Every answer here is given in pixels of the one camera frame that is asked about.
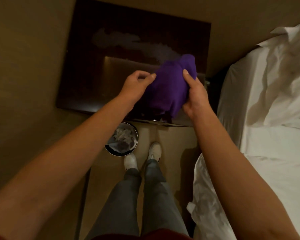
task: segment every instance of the floor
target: floor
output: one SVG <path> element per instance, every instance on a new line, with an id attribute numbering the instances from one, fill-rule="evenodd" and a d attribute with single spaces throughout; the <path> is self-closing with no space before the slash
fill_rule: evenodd
<path id="1" fill-rule="evenodd" d="M 300 23 L 300 0 L 103 1 L 211 22 L 208 76 L 269 38 L 273 28 Z M 87 118 L 84 114 L 55 108 L 74 4 L 75 0 L 0 0 L 0 188 L 25 163 Z M 148 134 L 143 137 L 144 145 L 137 148 L 138 158 L 144 160 L 149 144 L 160 140 L 165 150 L 162 170 L 174 192 L 182 191 L 181 173 L 189 166 L 184 158 L 196 154 L 192 151 L 196 147 L 192 129 L 150 128 L 139 128 Z M 81 235 L 87 232 L 107 194 L 124 173 L 122 163 L 108 158 L 104 152 L 92 170 L 99 170 L 100 175 L 106 170 L 118 175 L 114 173 L 116 179 L 108 178 L 109 184 L 99 186 L 105 187 L 100 189 L 104 195 L 95 213 L 84 216 L 86 225 L 83 224 Z M 83 186 L 81 181 L 37 239 L 74 239 Z M 93 196 L 88 196 L 87 200 L 93 201 Z M 176 203 L 184 206 L 178 199 L 176 197 Z"/>

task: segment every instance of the purple cloth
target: purple cloth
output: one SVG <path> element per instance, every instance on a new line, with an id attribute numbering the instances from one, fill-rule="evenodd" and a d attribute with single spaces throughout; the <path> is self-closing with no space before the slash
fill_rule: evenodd
<path id="1" fill-rule="evenodd" d="M 182 71 L 186 69 L 195 79 L 197 77 L 195 57 L 183 55 L 174 61 L 166 61 L 156 71 L 156 79 L 145 90 L 142 104 L 156 111 L 156 114 L 177 115 L 187 101 L 189 85 L 184 80 Z"/>

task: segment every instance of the bed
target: bed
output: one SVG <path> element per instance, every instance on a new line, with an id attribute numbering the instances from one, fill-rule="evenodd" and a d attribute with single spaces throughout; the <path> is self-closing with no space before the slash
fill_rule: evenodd
<path id="1" fill-rule="evenodd" d="M 277 106 L 274 109 L 281 106 L 276 104 L 273 91 L 277 97 L 283 96 L 279 101 L 293 97 L 293 101 L 300 102 L 300 97 L 296 98 L 295 95 L 294 82 L 291 83 L 294 87 L 286 89 L 283 94 L 278 89 L 271 91 L 276 86 L 275 79 L 281 78 L 281 74 L 288 74 L 280 69 L 289 66 L 282 66 L 278 62 L 289 62 L 288 53 L 293 53 L 295 62 L 300 54 L 300 49 L 291 51 L 278 48 L 287 44 L 290 49 L 294 41 L 300 46 L 300 37 L 298 40 L 296 36 L 300 36 L 300 25 L 294 28 L 275 29 L 277 34 L 283 35 L 260 43 L 261 47 L 231 65 L 222 87 L 217 115 L 236 146 L 277 194 L 300 234 L 300 128 L 269 116 L 273 109 L 271 106 Z M 295 63 L 291 67 L 298 69 Z M 266 111 L 264 106 L 267 106 L 267 99 L 271 103 Z M 287 116 L 290 108 L 287 107 L 284 111 L 281 109 L 280 116 L 296 121 L 296 118 L 291 120 L 289 116 L 294 114 L 297 117 L 297 102 L 292 104 L 293 113 Z M 195 239 L 236 239 L 216 196 L 202 155 L 195 166 L 193 201 L 187 209 L 197 224 Z"/>

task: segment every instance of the white sneaker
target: white sneaker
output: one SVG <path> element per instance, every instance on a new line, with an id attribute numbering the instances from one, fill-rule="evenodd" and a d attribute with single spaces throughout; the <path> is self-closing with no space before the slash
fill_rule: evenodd
<path id="1" fill-rule="evenodd" d="M 149 155 L 148 155 L 148 160 L 149 159 L 155 159 L 157 162 L 160 161 L 162 149 L 161 145 L 159 142 L 154 142 L 149 148 Z"/>
<path id="2" fill-rule="evenodd" d="M 124 167 L 126 168 L 126 170 L 135 168 L 139 171 L 138 165 L 137 165 L 137 159 L 133 153 L 130 153 L 129 155 L 124 157 L 123 164 L 124 164 Z"/>

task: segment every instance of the leg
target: leg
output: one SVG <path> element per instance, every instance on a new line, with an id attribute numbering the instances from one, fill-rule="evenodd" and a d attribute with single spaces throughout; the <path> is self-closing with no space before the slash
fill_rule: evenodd
<path id="1" fill-rule="evenodd" d="M 141 235 L 161 228 L 188 235 L 170 187 L 159 167 L 158 161 L 161 156 L 161 146 L 160 148 L 159 146 L 160 144 L 155 146 L 153 144 L 150 147 L 149 158 L 145 166 Z"/>
<path id="2" fill-rule="evenodd" d="M 134 157 L 135 165 L 137 165 L 135 156 L 133 154 L 126 156 L 128 159 L 129 157 Z M 91 240 L 96 236 L 104 234 L 139 236 L 137 198 L 141 177 L 137 166 L 136 168 L 127 167 L 126 158 L 125 167 L 127 172 L 124 175 L 123 181 L 117 183 L 111 191 L 85 240 Z"/>

